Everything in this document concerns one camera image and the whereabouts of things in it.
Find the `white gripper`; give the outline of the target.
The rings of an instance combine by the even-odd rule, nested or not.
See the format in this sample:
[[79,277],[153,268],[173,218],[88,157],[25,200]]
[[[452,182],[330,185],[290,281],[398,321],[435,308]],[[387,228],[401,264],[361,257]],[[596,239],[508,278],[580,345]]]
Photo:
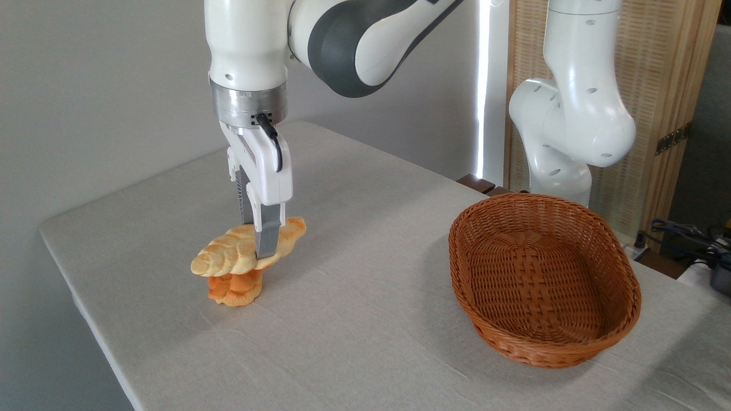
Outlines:
[[[228,166],[236,184],[241,221],[254,223],[256,257],[276,254],[282,226],[282,204],[293,195],[290,151],[286,141],[267,120],[254,128],[230,127],[220,122],[229,143]],[[247,193],[251,182],[263,204],[254,204],[254,216]]]

